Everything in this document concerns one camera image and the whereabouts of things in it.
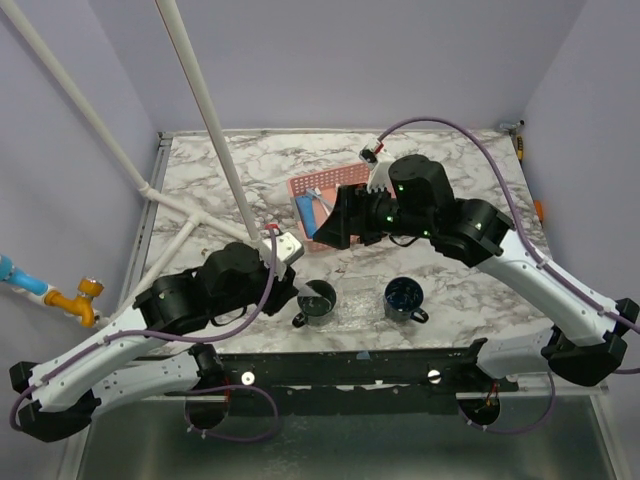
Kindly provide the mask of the dark green mug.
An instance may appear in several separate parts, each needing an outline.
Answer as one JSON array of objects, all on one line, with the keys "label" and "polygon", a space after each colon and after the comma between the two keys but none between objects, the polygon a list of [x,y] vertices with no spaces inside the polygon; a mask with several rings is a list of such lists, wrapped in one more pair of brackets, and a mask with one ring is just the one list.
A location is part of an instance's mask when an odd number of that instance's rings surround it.
[{"label": "dark green mug", "polygon": [[327,323],[333,315],[337,303],[337,292],[330,283],[324,280],[310,280],[307,282],[310,282],[323,296],[297,296],[296,301],[299,312],[292,319],[292,325],[295,328],[320,326]]}]

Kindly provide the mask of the pink perforated plastic basket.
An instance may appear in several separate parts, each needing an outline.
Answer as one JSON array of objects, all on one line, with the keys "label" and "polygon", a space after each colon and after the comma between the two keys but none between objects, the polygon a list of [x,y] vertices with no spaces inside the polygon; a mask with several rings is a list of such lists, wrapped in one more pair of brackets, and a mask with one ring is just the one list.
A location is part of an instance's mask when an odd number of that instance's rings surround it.
[{"label": "pink perforated plastic basket", "polygon": [[368,176],[368,168],[363,163],[355,163],[294,176],[287,181],[294,217],[306,253],[329,250],[328,246],[314,242],[307,234],[307,229],[310,226],[320,227],[327,219],[337,197],[337,188],[365,183]]}]

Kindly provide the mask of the dark blue mug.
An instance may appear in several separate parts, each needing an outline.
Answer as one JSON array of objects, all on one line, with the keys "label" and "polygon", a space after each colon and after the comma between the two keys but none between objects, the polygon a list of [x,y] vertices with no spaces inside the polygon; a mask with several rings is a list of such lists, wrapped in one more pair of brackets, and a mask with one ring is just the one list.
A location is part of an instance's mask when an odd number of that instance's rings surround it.
[{"label": "dark blue mug", "polygon": [[425,324],[429,314],[422,309],[424,292],[419,283],[408,277],[391,280],[383,294],[385,316],[394,322],[414,321]]}]

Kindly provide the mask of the white toothpaste tube red cap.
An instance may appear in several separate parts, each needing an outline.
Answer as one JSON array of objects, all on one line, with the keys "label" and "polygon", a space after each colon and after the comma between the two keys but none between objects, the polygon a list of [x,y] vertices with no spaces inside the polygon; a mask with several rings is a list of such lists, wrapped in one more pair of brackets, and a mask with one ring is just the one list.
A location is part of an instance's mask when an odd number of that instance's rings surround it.
[{"label": "white toothpaste tube red cap", "polygon": [[323,294],[319,292],[310,282],[299,283],[296,288],[298,289],[298,295],[301,297],[322,297]]}]

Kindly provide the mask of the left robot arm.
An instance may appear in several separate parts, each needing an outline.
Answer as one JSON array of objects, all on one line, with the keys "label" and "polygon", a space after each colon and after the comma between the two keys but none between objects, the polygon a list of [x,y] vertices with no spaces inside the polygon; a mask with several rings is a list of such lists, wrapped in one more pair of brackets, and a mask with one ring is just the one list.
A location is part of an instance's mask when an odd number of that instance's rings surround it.
[{"label": "left robot arm", "polygon": [[259,252],[240,242],[211,253],[205,263],[157,278],[106,327],[45,363],[19,362],[10,370],[19,398],[12,429],[43,442],[68,438],[102,414],[136,400],[168,393],[230,393],[229,377],[213,339],[196,332],[224,314],[279,312],[297,290],[292,264],[301,246],[276,243],[285,266],[271,272]]}]

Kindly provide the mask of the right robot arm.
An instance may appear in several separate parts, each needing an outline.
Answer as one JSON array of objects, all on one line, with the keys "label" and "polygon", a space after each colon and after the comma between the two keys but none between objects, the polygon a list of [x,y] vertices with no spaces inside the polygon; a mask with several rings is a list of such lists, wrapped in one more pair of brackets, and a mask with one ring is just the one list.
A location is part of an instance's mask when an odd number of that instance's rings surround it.
[{"label": "right robot arm", "polygon": [[480,199],[457,199],[444,167],[423,155],[390,164],[390,190],[341,186],[315,242],[345,250],[385,236],[426,239],[435,251],[510,287],[553,325],[539,333],[481,342],[460,379],[480,392],[509,375],[551,371],[579,386],[594,386],[616,372],[627,351],[637,303],[614,301],[558,268],[522,238],[513,221]]}]

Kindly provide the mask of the light blue toothbrush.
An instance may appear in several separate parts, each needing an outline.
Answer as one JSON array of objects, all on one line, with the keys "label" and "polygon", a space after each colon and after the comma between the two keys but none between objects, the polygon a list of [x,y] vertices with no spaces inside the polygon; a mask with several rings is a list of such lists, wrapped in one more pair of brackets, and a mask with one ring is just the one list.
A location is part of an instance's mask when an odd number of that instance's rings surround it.
[{"label": "light blue toothbrush", "polygon": [[311,198],[317,200],[323,210],[325,211],[326,215],[330,215],[332,210],[333,210],[333,205],[323,196],[322,192],[320,189],[315,188],[315,189],[307,189],[306,193],[308,196],[310,196]]}]

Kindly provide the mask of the blue toothpaste tube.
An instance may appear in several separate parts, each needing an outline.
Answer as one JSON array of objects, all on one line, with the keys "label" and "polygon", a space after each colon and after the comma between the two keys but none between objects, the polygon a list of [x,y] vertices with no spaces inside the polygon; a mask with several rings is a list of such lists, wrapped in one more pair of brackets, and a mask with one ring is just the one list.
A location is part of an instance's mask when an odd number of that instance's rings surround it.
[{"label": "blue toothpaste tube", "polygon": [[312,196],[297,196],[295,201],[305,235],[312,239],[328,218],[329,210],[320,200]]}]

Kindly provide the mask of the yellow brass tap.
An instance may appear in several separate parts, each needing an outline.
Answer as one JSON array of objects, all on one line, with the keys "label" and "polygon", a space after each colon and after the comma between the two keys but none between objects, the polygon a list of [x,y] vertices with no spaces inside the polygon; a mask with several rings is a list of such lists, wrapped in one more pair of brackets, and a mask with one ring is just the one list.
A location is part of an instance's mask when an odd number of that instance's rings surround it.
[{"label": "yellow brass tap", "polygon": [[51,289],[44,297],[44,304],[59,308],[66,314],[80,319],[83,327],[94,327],[101,314],[93,308],[93,300],[101,295],[104,285],[91,277],[83,277],[74,298],[65,297],[59,290]]}]

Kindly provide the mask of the yellow black tool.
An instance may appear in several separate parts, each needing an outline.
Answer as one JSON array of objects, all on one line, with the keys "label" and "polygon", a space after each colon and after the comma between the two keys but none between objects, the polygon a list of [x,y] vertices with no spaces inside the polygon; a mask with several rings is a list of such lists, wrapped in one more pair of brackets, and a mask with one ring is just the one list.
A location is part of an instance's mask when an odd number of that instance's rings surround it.
[{"label": "yellow black tool", "polygon": [[516,136],[516,155],[520,162],[524,160],[524,140],[521,135]]}]

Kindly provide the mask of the orange clip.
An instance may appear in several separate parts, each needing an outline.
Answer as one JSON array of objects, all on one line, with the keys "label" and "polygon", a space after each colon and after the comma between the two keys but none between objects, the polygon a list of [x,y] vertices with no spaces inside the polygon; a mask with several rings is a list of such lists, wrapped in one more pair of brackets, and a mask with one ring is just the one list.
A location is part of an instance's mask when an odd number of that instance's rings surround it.
[{"label": "orange clip", "polygon": [[544,211],[540,201],[534,200],[534,207],[536,214],[538,216],[539,221],[542,223],[544,221]]}]

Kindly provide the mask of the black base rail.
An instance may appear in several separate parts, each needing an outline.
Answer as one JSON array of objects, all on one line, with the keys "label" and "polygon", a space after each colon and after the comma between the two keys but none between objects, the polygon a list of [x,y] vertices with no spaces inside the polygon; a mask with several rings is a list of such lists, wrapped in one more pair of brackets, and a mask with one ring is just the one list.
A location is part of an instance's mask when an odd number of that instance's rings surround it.
[{"label": "black base rail", "polygon": [[497,382],[476,364],[481,342],[465,348],[218,354],[190,349],[197,388],[220,387],[229,414],[263,416],[454,414],[457,395],[477,397]]}]

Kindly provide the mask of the silver corner bracket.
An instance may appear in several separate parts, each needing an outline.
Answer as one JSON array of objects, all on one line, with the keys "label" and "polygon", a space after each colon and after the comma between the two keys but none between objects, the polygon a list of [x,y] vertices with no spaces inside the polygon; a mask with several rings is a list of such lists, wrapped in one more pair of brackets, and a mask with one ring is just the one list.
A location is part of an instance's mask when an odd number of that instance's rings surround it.
[{"label": "silver corner bracket", "polygon": [[505,131],[510,135],[517,135],[518,132],[525,126],[525,121],[520,119],[515,122],[502,122],[499,124],[499,129]]}]

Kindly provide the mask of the white pvc pipe frame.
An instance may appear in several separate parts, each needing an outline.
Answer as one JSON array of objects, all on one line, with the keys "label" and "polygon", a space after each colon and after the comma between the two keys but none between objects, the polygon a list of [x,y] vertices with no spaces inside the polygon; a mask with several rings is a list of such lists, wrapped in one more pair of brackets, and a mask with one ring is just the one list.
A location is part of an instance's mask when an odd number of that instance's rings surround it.
[{"label": "white pvc pipe frame", "polygon": [[205,78],[200,69],[178,5],[174,1],[158,1],[156,7],[177,54],[199,113],[205,124],[220,165],[222,166],[227,183],[231,188],[237,208],[245,225],[245,232],[242,232],[230,223],[214,218],[211,214],[199,207],[192,207],[151,187],[134,166],[132,160],[122,149],[121,145],[112,135],[111,131],[100,118],[89,100],[84,96],[75,81],[18,7],[17,3],[14,1],[3,1],[1,3],[1,11],[11,21],[23,39],[26,40],[27,44],[44,64],[49,73],[52,74],[53,78],[71,102],[88,121],[89,125],[103,141],[105,146],[115,156],[141,196],[152,203],[165,206],[186,217],[184,225],[175,237],[172,238],[157,261],[148,269],[136,287],[129,293],[129,296],[122,301],[121,306],[117,310],[118,313],[122,313],[126,307],[133,303],[133,300],[138,294],[149,288],[151,283],[159,276],[169,261],[175,257],[179,248],[186,242],[197,227],[201,225],[209,226],[220,233],[248,243],[254,247],[260,246],[262,241],[262,237],[256,226],[254,214],[246,199],[213,100],[207,88]]}]

